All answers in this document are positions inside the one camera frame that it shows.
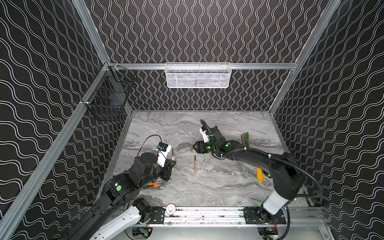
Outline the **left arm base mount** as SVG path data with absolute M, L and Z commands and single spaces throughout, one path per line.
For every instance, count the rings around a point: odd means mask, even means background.
M 163 207 L 152 207 L 151 211 L 146 213 L 144 224 L 162 225 L 166 216 L 166 209 Z

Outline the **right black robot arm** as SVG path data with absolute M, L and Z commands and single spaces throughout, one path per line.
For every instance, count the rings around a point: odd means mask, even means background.
M 269 218 L 276 215 L 295 198 L 319 198 L 323 195 L 320 183 L 308 172 L 298 165 L 293 156 L 287 152 L 281 155 L 270 154 L 258 149 L 250 148 L 235 140 L 226 140 L 217 127 L 200 128 L 202 141 L 193 144 L 193 149 L 198 154 L 210 153 L 216 159 L 229 159 L 243 162 L 259 168 L 270 174 L 274 190 L 261 204 L 258 214 L 268 222 Z M 311 180 L 317 187 L 317 192 L 311 195 L 299 194 L 305 180 Z

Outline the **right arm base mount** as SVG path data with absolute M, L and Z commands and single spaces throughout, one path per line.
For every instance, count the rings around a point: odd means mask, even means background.
M 244 219 L 247 225 L 285 225 L 287 223 L 282 210 L 272 215 L 263 207 L 244 208 Z

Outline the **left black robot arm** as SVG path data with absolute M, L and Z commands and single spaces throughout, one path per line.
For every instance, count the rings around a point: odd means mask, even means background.
M 166 159 L 164 166 L 157 163 L 158 156 L 153 153 L 143 153 L 135 157 L 133 165 L 123 173 L 114 176 L 103 188 L 100 198 L 63 237 L 57 240 L 88 240 L 104 223 L 122 206 L 139 205 L 139 215 L 148 219 L 151 208 L 148 203 L 135 200 L 143 187 L 156 182 L 159 178 L 169 181 L 176 161 Z

